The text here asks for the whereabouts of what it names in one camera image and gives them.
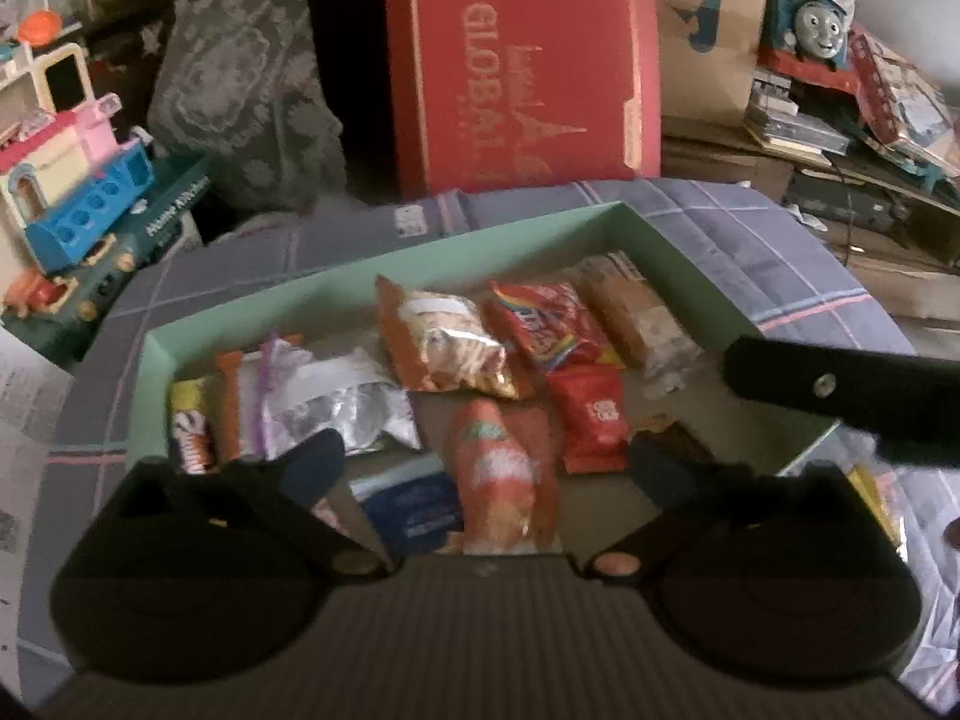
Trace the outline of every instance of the gray pillow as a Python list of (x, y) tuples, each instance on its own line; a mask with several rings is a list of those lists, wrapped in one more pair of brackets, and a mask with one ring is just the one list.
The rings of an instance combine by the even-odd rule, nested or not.
[(170, 151), (211, 157), (223, 201), (302, 210), (347, 184), (307, 0), (198, 0), (176, 20), (147, 114)]

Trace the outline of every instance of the orange wrapper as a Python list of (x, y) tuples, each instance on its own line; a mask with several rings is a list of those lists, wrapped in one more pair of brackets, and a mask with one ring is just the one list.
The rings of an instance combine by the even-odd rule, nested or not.
[(453, 420), (446, 451), (464, 510), (464, 554), (556, 550), (556, 453), (543, 409), (470, 401)]

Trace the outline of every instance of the chip bag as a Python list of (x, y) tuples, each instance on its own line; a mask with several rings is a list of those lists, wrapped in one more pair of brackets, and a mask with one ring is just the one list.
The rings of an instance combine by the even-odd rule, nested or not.
[(522, 399), (529, 379), (488, 330), (472, 300), (459, 295), (405, 290), (376, 280), (380, 331), (406, 389), (448, 392), (466, 386)]
[(623, 367), (603, 329), (568, 282), (491, 289), (520, 347), (546, 373), (568, 365)]
[(216, 458), (210, 445), (208, 379), (174, 382), (170, 388), (170, 435), (181, 468), (189, 474), (210, 473)]
[(546, 412), (503, 412), (489, 398), (453, 419), (446, 453), (464, 509), (464, 555), (557, 551), (559, 497)]
[(566, 442), (568, 473), (604, 473), (627, 467), (630, 426), (623, 415), (623, 383), (613, 365), (579, 365), (552, 373), (554, 396)]

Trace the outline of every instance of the pastry in wrapper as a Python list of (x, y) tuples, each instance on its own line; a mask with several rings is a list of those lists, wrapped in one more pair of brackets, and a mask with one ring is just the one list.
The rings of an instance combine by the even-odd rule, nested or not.
[(488, 330), (472, 300), (405, 290), (383, 276), (376, 288), (380, 330), (407, 389), (469, 388), (514, 400), (532, 394), (522, 368)]

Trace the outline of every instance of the orange toy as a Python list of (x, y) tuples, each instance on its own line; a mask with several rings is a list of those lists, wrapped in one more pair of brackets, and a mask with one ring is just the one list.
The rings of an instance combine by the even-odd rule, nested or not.
[(7, 288), (3, 303), (16, 309), (21, 319), (30, 312), (40, 311), (56, 303), (68, 289), (65, 284), (54, 284), (36, 268), (27, 268)]
[(63, 28), (64, 20), (59, 14), (52, 10), (37, 10), (20, 22), (16, 36), (32, 49), (38, 49), (54, 42)]

